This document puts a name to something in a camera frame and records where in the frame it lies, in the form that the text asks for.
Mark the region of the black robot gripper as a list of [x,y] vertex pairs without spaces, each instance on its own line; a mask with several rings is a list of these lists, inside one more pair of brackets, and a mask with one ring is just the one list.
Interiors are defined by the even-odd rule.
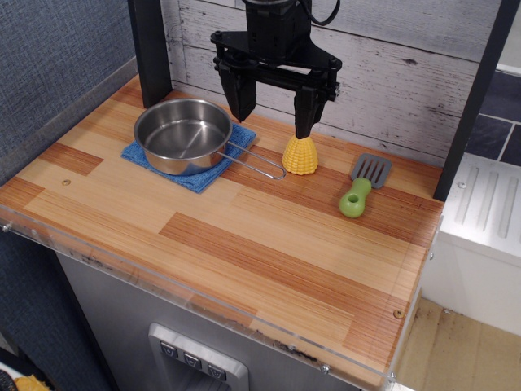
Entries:
[[311,1],[246,1],[247,29],[211,36],[215,69],[232,115],[246,120],[256,107],[256,83],[296,91],[296,138],[307,138],[321,120],[326,101],[335,100],[341,61],[316,46],[312,25],[325,26],[337,16],[317,20]]

